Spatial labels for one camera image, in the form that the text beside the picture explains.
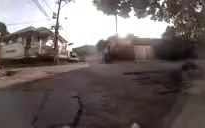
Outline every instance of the street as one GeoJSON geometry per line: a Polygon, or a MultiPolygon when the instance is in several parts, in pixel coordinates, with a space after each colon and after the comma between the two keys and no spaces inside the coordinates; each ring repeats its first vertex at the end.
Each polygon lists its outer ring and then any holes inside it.
{"type": "Polygon", "coordinates": [[[133,123],[159,128],[180,94],[159,95],[154,90],[162,86],[140,85],[123,75],[156,68],[92,64],[1,87],[0,128],[130,128],[133,123]]]}

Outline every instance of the sky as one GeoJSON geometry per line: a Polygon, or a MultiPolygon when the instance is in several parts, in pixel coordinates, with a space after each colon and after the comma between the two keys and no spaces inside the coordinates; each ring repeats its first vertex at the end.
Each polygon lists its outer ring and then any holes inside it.
{"type": "MultiPolygon", "coordinates": [[[[50,17],[53,11],[57,12],[56,0],[36,1],[50,17]]],[[[6,23],[11,33],[29,26],[50,28],[55,24],[55,20],[49,22],[46,19],[32,0],[0,0],[0,21],[6,23]]],[[[60,25],[63,28],[59,31],[60,35],[74,43],[74,47],[94,45],[98,40],[115,34],[115,17],[97,11],[92,0],[75,0],[74,3],[64,5],[61,9],[60,25]]],[[[164,22],[151,21],[149,18],[118,17],[118,34],[125,36],[132,33],[142,38],[160,38],[167,25],[164,22]]]]}

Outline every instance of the utility pole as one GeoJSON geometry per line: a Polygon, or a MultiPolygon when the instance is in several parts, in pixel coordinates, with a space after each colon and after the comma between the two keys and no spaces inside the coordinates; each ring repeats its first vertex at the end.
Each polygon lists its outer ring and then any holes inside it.
{"type": "Polygon", "coordinates": [[[115,32],[116,36],[118,35],[118,16],[115,14],[115,32]]]}
{"type": "Polygon", "coordinates": [[[59,15],[60,15],[60,10],[61,10],[61,3],[62,0],[58,0],[58,12],[56,16],[56,25],[55,25],[55,38],[54,38],[54,62],[59,63],[59,58],[58,58],[58,37],[59,37],[59,15]]]}

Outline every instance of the building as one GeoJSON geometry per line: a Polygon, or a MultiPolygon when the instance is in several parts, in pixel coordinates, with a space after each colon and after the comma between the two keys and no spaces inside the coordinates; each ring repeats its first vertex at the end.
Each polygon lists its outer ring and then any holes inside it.
{"type": "MultiPolygon", "coordinates": [[[[27,27],[9,36],[0,43],[1,59],[20,59],[25,57],[53,56],[55,34],[45,28],[27,27]]],[[[59,58],[68,58],[68,41],[59,36],[59,58]]]]}
{"type": "Polygon", "coordinates": [[[134,35],[126,38],[115,36],[107,39],[110,53],[114,60],[148,61],[154,58],[154,46],[161,39],[138,38],[134,35]]]}

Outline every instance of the white house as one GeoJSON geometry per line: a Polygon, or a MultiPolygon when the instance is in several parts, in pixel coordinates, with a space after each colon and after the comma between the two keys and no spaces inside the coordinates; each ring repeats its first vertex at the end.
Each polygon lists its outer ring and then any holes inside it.
{"type": "MultiPolygon", "coordinates": [[[[53,56],[55,34],[47,28],[28,27],[2,39],[1,59],[18,59],[36,56],[53,56]]],[[[60,58],[68,58],[68,41],[59,36],[60,58]]]]}

